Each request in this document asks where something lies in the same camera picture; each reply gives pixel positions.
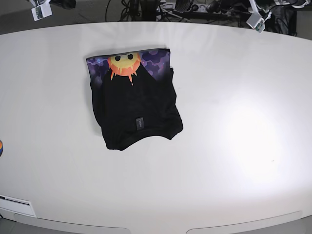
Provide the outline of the black T-shirt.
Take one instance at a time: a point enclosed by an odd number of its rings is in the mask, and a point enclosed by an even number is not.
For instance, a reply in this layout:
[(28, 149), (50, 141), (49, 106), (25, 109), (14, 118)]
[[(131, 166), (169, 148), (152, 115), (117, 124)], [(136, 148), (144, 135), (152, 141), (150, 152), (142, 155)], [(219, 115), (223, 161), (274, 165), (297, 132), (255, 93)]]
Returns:
[(172, 139), (183, 130), (168, 48), (86, 59), (92, 108), (109, 150), (147, 137)]

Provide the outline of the white power strip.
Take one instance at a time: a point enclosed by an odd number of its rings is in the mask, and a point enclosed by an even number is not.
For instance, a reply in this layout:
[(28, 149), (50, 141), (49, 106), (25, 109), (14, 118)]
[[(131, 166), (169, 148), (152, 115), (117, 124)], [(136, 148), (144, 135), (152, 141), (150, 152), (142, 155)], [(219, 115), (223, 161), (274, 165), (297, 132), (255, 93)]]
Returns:
[(220, 1), (212, 1), (209, 4), (194, 3), (191, 5), (189, 12), (209, 13), (209, 14), (225, 14), (231, 10), (230, 7), (225, 7)]

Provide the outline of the orange blue sticker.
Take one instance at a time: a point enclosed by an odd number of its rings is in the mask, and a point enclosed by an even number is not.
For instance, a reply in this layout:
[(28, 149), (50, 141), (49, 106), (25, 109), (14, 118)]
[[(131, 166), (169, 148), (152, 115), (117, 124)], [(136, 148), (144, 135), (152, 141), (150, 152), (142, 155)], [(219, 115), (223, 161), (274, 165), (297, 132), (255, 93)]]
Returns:
[(0, 140), (0, 156), (3, 153), (3, 142)]

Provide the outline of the white label sticker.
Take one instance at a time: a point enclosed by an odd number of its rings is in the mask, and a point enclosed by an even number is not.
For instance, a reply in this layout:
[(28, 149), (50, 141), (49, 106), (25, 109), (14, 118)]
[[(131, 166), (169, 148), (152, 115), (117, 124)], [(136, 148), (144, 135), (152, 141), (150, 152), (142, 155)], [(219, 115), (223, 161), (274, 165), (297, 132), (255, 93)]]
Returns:
[(18, 198), (0, 195), (0, 208), (15, 214), (37, 217), (31, 202)]

